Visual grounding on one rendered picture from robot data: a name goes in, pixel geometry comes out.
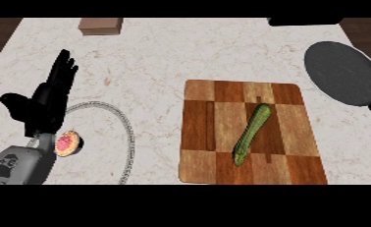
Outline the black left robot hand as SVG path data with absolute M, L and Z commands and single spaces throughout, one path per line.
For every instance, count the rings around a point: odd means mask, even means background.
M 61 49 L 54 59 L 45 81 L 38 85 L 31 98 L 7 92 L 0 96 L 10 117 L 25 123 L 25 136 L 54 134 L 61 126 L 67 95 L 78 66 Z

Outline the wooden cutting board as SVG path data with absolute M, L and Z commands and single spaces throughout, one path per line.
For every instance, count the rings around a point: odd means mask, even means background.
M 257 104 L 271 116 L 240 166 L 232 147 Z M 185 82 L 178 178 L 198 184 L 326 183 L 300 88 L 294 84 Z

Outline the green squash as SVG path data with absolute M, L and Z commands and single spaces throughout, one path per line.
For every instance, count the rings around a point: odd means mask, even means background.
M 231 159 L 235 167 L 238 167 L 244 162 L 251 140 L 269 116 L 271 116 L 269 105 L 266 103 L 257 104 L 251 112 L 245 128 L 243 130 L 243 133 L 232 148 Z

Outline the dark grey pan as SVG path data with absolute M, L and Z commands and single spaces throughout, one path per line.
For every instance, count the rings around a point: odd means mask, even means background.
M 371 58 L 351 46 L 319 41 L 304 53 L 312 83 L 335 101 L 371 108 Z

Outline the brown wooden block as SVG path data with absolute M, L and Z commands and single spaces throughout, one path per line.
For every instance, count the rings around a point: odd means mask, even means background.
M 122 22 L 122 18 L 82 18 L 78 29 L 84 35 L 119 34 Z

